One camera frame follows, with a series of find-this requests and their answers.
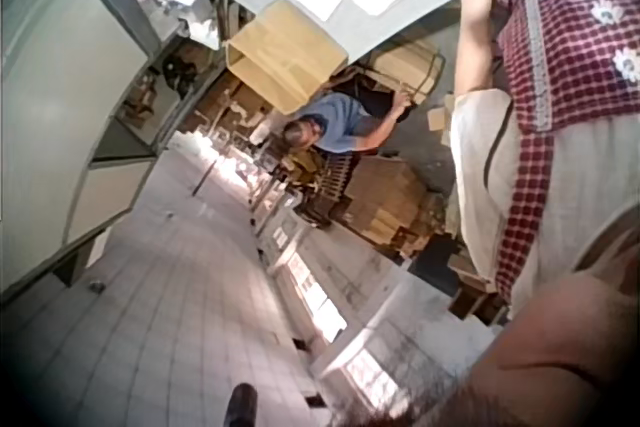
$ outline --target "man's arm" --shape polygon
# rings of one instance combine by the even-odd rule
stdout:
[[[365,137],[357,137],[356,145],[353,150],[371,150],[376,149],[387,140],[398,118],[404,113],[405,109],[411,105],[411,100],[406,92],[396,92],[393,97],[393,106],[391,110],[382,120],[382,123],[376,129]]]
[[[492,0],[461,0],[460,39],[455,72],[455,96],[493,85],[491,76]]]

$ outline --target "window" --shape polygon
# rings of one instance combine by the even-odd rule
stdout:
[[[341,330],[347,327],[336,306],[331,302],[326,292],[311,275],[311,271],[302,258],[295,252],[287,264],[302,299],[311,312],[313,323],[320,329],[323,337],[333,342]]]
[[[276,229],[276,231],[273,233],[273,238],[275,239],[279,249],[282,249],[282,247],[284,247],[284,244],[287,243],[287,240],[289,240],[289,237],[284,233],[282,227],[278,227]]]
[[[346,370],[375,409],[391,406],[390,413],[393,415],[394,411],[400,413],[406,408],[406,399],[402,394],[398,396],[398,384],[366,349],[351,359]]]

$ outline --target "box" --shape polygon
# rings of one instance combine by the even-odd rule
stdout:
[[[427,112],[427,118],[429,120],[429,130],[436,132],[438,130],[444,130],[447,126],[447,109],[444,107],[436,107]]]
[[[287,0],[277,0],[227,43],[227,67],[283,114],[305,105],[347,53]]]
[[[404,86],[413,101],[421,104],[444,66],[444,59],[427,37],[428,33],[415,24],[396,34],[372,51],[365,62],[366,75],[392,90]]]
[[[353,200],[343,218],[356,232],[388,244],[399,229],[414,222],[425,190],[405,161],[363,157],[345,189]]]

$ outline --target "black pole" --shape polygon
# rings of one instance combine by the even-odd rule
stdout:
[[[216,160],[211,162],[211,165],[209,166],[209,168],[206,170],[206,172],[204,173],[204,175],[200,179],[200,182],[198,182],[198,185],[196,185],[195,189],[193,189],[193,192],[191,192],[191,196],[192,197],[196,196],[196,194],[198,193],[198,191],[200,190],[200,188],[204,184],[204,181],[207,180],[207,177],[209,177],[209,174],[211,173],[213,168],[216,166],[216,163],[218,162],[219,158],[220,158],[220,156],[216,157]]]

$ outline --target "blue shirt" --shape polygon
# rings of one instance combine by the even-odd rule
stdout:
[[[304,115],[323,117],[325,132],[315,145],[336,154],[355,149],[356,126],[368,117],[360,102],[341,93],[327,94],[296,112],[296,118]]]

